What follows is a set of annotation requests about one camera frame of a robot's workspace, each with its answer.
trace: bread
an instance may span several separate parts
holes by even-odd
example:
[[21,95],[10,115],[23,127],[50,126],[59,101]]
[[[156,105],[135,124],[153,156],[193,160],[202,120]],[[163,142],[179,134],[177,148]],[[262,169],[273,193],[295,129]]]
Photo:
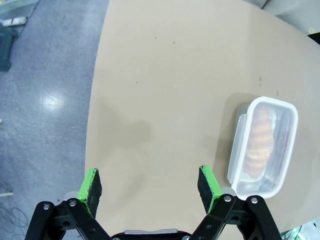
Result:
[[244,156],[244,171],[252,178],[260,176],[274,149],[274,136],[269,112],[265,107],[256,108]]

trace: concrete floor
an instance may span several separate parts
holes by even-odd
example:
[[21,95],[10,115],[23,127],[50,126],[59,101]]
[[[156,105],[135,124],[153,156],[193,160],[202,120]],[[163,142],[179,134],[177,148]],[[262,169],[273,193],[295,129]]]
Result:
[[14,193],[0,197],[1,239],[24,240],[38,202],[57,204],[82,184],[108,3],[41,0],[0,72],[0,193]]

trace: beige tabletop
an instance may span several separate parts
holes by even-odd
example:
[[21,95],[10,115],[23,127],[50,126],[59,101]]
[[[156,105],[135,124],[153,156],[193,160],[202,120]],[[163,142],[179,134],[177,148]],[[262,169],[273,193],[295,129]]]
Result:
[[[229,186],[235,110],[268,96],[299,124],[286,179],[266,200],[279,231],[320,216],[320,46],[240,0],[111,0],[92,85],[86,170],[99,168],[97,220],[110,234],[205,216],[198,168]],[[235,226],[220,239],[241,239]]]

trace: clear plastic food container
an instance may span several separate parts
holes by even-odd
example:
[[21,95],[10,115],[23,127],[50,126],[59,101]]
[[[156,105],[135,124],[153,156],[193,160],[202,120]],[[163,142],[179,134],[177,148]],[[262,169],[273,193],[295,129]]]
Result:
[[282,187],[294,147],[298,112],[292,104],[262,96],[242,104],[227,178],[237,196],[273,197]]

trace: bolt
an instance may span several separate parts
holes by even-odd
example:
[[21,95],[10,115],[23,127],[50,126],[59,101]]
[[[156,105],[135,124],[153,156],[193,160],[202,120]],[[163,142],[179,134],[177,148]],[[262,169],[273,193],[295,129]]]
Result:
[[253,204],[256,204],[258,202],[258,199],[256,197],[251,198],[251,202]]
[[231,201],[231,197],[228,196],[228,195],[225,196],[223,199],[224,199],[224,201],[227,202],[227,203]]
[[74,207],[74,206],[76,205],[76,201],[75,201],[75,200],[71,200],[71,201],[69,202],[69,205],[70,205],[71,207]]
[[50,208],[50,205],[48,204],[48,203],[45,203],[44,205],[43,205],[43,209],[44,210],[48,210]]

